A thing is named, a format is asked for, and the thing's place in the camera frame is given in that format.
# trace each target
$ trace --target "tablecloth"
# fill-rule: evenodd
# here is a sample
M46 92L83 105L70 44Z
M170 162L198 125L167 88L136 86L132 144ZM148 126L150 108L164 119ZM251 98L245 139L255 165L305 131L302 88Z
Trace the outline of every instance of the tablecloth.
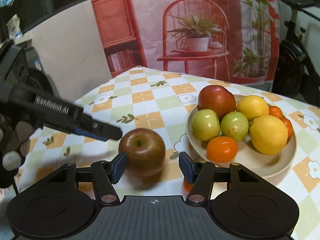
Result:
M194 158L197 156L188 142L186 120L197 105L200 90L210 84L224 86L233 94L262 96L270 105L279 106L292 122L298 144L295 158L286 172L269 181L290 195L300 208L292 237L295 240L319 240L320 109L229 82L136 67L76 101L93 118L119 125L124 134L145 127L156 131L165 142L166 158L161 174L135 179L125 172L115 185L120 199L124 195L186 196L178 152L186 151ZM118 144L118 141L101 142L49 128L39 129L31 137L30 153L16 181L20 190L24 190L64 163L75 162L77 167L86 167L95 161L110 161L118 153ZM94 198L91 183L80 183L79 187ZM226 185L214 187L214 190L212 197L226 190Z

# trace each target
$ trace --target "cabinet door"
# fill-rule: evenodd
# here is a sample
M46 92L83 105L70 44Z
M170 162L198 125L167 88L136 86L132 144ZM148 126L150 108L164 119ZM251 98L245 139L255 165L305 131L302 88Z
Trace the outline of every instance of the cabinet door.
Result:
M127 0L97 0L92 4L104 48L134 39Z

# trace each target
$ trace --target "crosshair symbol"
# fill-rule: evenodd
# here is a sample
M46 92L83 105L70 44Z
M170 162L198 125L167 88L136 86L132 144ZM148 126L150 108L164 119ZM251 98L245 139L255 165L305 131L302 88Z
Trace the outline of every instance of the crosshair symbol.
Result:
M151 200L151 201L149 201L149 202L151 202L152 204L158 204L159 202L161 202L161 201L159 201L159 200L157 200L157 199L153 199L153 200Z

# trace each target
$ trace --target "red apple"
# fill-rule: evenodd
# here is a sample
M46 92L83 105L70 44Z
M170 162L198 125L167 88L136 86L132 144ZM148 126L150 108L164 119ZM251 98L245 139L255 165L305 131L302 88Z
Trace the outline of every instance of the red apple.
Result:
M226 114L236 110L236 100L232 93L222 86L204 87L198 98L199 109L211 109L221 120Z
M164 141L150 129L137 128L126 133L118 150L127 153L127 171L136 178L156 175L164 165Z

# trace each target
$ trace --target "yellow fruit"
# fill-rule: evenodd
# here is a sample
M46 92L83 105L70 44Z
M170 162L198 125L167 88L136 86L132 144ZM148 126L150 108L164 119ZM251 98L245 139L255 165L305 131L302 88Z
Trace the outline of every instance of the yellow fruit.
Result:
M275 116L263 115L253 120L249 128L253 146L262 154L275 155L287 144L288 131Z
M269 114L269 106L262 97L250 95L239 101L236 111L244 114L248 121L252 122L262 115Z

